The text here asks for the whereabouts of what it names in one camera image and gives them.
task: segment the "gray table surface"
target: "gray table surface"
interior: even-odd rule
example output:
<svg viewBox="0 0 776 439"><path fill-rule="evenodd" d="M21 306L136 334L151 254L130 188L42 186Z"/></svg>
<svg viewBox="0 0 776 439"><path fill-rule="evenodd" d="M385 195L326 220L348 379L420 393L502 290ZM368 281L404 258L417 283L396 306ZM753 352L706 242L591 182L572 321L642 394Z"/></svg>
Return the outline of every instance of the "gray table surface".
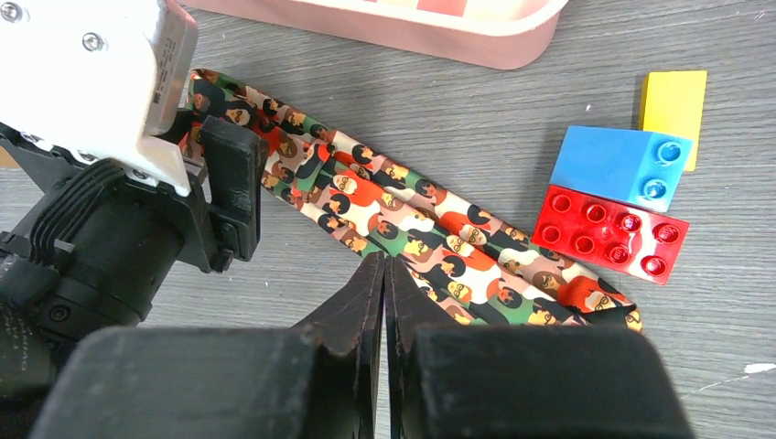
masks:
<svg viewBox="0 0 776 439"><path fill-rule="evenodd" d="M692 224L671 282L600 271L641 306L699 437L776 437L776 370L741 378L776 362L776 2L573 0L552 46L516 71L192 14L196 67L293 103L525 230L569 124L635 128L646 73L708 70L698 168L670 211ZM10 230L40 193L18 170L0 170L0 187ZM178 264L145 324L289 326L346 282L357 256L283 202L262 209L253 262L223 275Z"/></svg>

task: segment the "pink tray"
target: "pink tray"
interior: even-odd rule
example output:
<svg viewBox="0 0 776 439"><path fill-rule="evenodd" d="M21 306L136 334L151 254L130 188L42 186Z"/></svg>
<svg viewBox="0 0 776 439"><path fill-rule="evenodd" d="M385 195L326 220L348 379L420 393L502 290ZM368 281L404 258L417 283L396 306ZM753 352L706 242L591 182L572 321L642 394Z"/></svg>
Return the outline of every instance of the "pink tray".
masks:
<svg viewBox="0 0 776 439"><path fill-rule="evenodd" d="M511 70L547 49L568 0L179 0L281 26Z"/></svg>

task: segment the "blue lego brick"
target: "blue lego brick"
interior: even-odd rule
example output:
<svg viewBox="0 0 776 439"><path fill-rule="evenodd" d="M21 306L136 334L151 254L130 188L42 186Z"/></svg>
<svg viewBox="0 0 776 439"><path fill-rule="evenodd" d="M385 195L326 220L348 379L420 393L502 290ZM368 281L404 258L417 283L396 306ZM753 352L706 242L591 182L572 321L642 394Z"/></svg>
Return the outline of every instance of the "blue lego brick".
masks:
<svg viewBox="0 0 776 439"><path fill-rule="evenodd" d="M681 137L572 125L550 184L665 212L692 149Z"/></svg>

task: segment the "fabric strap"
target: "fabric strap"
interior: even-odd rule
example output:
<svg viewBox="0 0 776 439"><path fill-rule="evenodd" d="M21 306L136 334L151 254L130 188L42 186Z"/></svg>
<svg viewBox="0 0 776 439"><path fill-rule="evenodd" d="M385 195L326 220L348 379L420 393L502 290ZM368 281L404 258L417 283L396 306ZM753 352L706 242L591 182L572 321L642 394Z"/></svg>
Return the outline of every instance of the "fabric strap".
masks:
<svg viewBox="0 0 776 439"><path fill-rule="evenodd" d="M181 143L201 158L208 116L270 146L262 184L361 257L401 258L415 282L459 323L614 324L641 331L636 305L578 262L345 133L212 70L194 70Z"/></svg>

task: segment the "yellow lego brick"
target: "yellow lego brick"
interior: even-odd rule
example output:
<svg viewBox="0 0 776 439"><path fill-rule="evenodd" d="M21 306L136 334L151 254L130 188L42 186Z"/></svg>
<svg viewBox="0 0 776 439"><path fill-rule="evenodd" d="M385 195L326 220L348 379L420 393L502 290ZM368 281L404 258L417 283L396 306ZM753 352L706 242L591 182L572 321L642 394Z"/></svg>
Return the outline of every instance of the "yellow lego brick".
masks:
<svg viewBox="0 0 776 439"><path fill-rule="evenodd" d="M706 77L705 70L655 71L647 75L641 92L639 129L693 141L685 171L695 170Z"/></svg>

